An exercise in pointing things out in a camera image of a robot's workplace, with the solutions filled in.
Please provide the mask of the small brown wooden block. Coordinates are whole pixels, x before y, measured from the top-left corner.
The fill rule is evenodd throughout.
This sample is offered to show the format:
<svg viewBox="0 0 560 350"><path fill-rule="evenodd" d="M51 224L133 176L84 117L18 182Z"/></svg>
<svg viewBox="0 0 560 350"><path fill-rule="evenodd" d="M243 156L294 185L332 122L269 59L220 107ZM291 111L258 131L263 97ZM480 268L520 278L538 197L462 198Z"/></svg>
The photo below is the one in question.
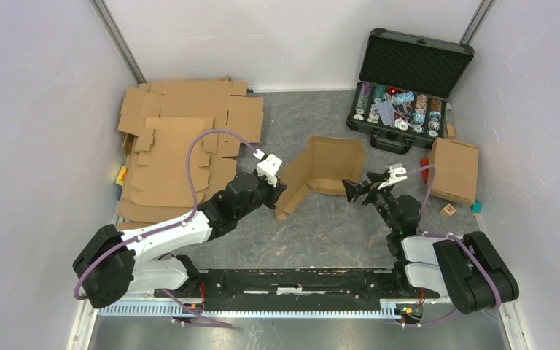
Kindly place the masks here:
<svg viewBox="0 0 560 350"><path fill-rule="evenodd" d="M446 135L448 139L455 139L456 138L456 129L453 125L446 126Z"/></svg>

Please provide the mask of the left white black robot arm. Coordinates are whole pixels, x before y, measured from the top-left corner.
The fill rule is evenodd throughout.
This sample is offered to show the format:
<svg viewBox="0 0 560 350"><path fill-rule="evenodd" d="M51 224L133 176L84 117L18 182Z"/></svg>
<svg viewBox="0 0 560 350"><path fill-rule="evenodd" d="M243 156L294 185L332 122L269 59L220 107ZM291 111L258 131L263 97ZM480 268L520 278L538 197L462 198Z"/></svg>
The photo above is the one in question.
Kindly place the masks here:
<svg viewBox="0 0 560 350"><path fill-rule="evenodd" d="M261 206L274 209L286 188L281 181L270 184L263 175L243 172L180 217L123 231L114 224L100 227L72 264L78 278L75 298L100 309L126 295L155 289L193 296L200 287L193 264L176 257L161 262L160 256L219 238Z"/></svg>

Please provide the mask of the cardboard box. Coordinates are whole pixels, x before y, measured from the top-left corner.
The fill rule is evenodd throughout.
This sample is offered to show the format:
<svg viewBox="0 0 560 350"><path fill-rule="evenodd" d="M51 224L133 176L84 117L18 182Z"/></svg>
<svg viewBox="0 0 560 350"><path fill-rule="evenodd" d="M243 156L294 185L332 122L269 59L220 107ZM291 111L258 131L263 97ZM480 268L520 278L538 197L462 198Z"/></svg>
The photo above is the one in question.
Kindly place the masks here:
<svg viewBox="0 0 560 350"><path fill-rule="evenodd" d="M276 202L276 218L285 220L309 193L345 195L342 181L359 182L366 157L358 139L310 136L308 146L281 171L287 188Z"/></svg>
<svg viewBox="0 0 560 350"><path fill-rule="evenodd" d="M428 154L434 173L431 195L471 206L476 201L479 148L453 139L437 138Z"/></svg>

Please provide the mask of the folded cardboard box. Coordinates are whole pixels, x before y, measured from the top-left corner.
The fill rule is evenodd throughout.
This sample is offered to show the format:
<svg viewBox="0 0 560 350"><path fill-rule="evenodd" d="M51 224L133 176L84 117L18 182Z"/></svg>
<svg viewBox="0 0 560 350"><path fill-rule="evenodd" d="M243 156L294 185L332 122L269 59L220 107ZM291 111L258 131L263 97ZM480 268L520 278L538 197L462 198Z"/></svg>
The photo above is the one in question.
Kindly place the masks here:
<svg viewBox="0 0 560 350"><path fill-rule="evenodd" d="M476 201L479 148L453 139L437 138L428 154L434 173L431 195L471 206Z"/></svg>

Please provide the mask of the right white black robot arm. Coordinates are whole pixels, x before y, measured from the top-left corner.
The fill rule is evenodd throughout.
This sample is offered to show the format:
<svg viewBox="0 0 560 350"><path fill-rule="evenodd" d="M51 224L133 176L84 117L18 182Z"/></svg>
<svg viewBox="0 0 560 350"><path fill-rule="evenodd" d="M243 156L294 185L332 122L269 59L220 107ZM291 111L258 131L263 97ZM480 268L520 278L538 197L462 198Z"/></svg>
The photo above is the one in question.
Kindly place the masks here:
<svg viewBox="0 0 560 350"><path fill-rule="evenodd" d="M516 278L482 231L464 235L423 230L424 207L411 195L394 196L394 186L406 180L403 166L369 172L363 182L342 179L348 202L362 198L373 206L389 229L388 249L397 263L392 289L409 298L421 288L449 298L462 314L497 309L520 296Z"/></svg>

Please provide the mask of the teal cube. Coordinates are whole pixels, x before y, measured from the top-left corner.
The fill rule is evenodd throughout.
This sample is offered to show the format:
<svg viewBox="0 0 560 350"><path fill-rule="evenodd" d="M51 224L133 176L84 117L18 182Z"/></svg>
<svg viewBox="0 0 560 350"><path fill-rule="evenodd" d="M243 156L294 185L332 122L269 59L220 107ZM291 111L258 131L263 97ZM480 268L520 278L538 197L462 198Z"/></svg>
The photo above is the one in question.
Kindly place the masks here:
<svg viewBox="0 0 560 350"><path fill-rule="evenodd" d="M476 201L472 206L472 213L474 215L480 214L482 212L483 204L480 201Z"/></svg>

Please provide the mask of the wooden letter block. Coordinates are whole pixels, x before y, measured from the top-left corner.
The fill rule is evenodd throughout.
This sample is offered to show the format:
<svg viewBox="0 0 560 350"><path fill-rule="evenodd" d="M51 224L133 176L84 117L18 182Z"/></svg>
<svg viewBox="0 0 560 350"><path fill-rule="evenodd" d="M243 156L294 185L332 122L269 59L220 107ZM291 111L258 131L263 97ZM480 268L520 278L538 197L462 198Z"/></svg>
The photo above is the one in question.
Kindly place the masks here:
<svg viewBox="0 0 560 350"><path fill-rule="evenodd" d="M441 210L440 214L445 217L446 219L451 218L453 215L457 213L456 208L452 204L445 205Z"/></svg>

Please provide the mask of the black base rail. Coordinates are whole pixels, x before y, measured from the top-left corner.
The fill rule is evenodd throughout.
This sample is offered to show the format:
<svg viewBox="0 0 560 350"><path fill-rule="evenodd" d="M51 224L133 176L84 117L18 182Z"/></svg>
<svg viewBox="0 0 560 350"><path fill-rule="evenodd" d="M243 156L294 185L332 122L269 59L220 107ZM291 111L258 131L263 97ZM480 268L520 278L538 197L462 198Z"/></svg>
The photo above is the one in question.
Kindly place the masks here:
<svg viewBox="0 0 560 350"><path fill-rule="evenodd" d="M376 311L382 299L439 297L389 268L208 269L171 293L204 311Z"/></svg>

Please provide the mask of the black poker chip case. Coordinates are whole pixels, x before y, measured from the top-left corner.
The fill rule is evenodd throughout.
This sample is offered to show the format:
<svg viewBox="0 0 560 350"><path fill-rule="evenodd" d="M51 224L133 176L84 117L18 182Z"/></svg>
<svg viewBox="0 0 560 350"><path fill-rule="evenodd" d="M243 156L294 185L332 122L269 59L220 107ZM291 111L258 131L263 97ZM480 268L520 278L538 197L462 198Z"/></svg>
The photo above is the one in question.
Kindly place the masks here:
<svg viewBox="0 0 560 350"><path fill-rule="evenodd" d="M373 29L346 126L387 152L431 148L443 136L447 99L474 55L468 44Z"/></svg>

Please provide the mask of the red object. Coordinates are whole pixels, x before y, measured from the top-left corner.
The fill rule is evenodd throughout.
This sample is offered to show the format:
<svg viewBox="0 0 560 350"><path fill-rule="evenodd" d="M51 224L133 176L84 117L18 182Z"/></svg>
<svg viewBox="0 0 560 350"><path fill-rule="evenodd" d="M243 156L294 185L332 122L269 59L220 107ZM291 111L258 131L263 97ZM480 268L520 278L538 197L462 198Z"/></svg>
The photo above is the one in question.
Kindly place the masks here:
<svg viewBox="0 0 560 350"><path fill-rule="evenodd" d="M428 184L429 181L429 159L427 157L424 157L420 160L420 166L422 167L421 170L421 177L422 177L422 181L425 184Z"/></svg>

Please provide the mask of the orange yellow block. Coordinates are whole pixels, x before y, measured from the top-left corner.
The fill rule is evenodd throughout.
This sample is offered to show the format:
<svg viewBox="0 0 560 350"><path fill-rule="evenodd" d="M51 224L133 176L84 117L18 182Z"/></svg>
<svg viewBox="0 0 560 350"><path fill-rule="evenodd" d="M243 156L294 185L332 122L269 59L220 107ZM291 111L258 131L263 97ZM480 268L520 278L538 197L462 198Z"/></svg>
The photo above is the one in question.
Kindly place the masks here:
<svg viewBox="0 0 560 350"><path fill-rule="evenodd" d="M122 186L124 185L125 178L126 178L126 176L127 176L127 172L128 172L127 167L126 167L126 166L122 166L121 169L120 169L120 171L118 172L118 174L117 174L117 176L116 176L115 181L114 181L115 184L117 184L118 186L121 186L121 187L122 187Z"/></svg>

